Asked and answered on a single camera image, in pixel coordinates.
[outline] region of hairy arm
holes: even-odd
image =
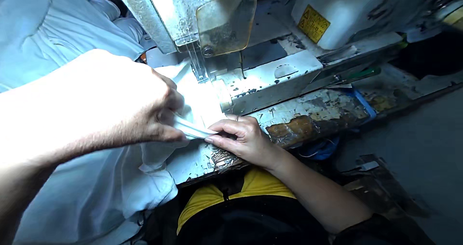
[[[337,234],[373,215],[354,195],[270,142],[255,118],[231,118],[233,120],[219,121],[209,129],[234,134],[236,140],[214,135],[206,141],[263,167],[280,179],[325,230]]]
[[[150,67],[102,50],[0,94],[0,244],[55,168],[75,157],[144,141],[178,141],[168,124],[183,106]]]

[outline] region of warning sticker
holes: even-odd
[[[320,13],[315,11],[314,8],[307,5],[297,27],[299,27],[312,41],[318,43],[321,36],[323,36],[328,27],[330,27],[330,24],[331,23]]]

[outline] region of person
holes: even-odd
[[[171,126],[183,106],[175,83],[147,65],[103,50],[0,94],[0,106],[2,245],[12,242],[24,210],[58,165],[96,150],[185,139]],[[237,138],[213,135],[206,142],[263,171],[248,173],[242,190],[250,194],[230,196],[232,202],[195,203],[194,197],[204,198],[197,193],[208,191],[198,189],[189,201],[191,210],[179,219],[184,219],[180,243],[328,244],[332,234],[333,244],[410,244],[355,196],[270,142],[255,118],[229,118],[210,129]],[[259,183],[272,188],[261,190]],[[198,211],[194,205],[202,203],[210,206]]]

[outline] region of forearm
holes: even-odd
[[[269,172],[294,192],[328,232],[337,234],[372,216],[371,210],[354,195],[288,152],[281,150],[280,161]]]
[[[57,121],[66,118],[47,114],[53,107],[41,100],[55,96],[30,88],[0,94],[0,245],[13,241],[23,212],[56,166],[91,151],[71,126]]]

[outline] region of sewing machine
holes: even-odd
[[[222,111],[244,115],[378,74],[403,46],[457,26],[463,0],[123,0],[164,54],[192,59]],[[456,15],[448,20],[450,14]]]

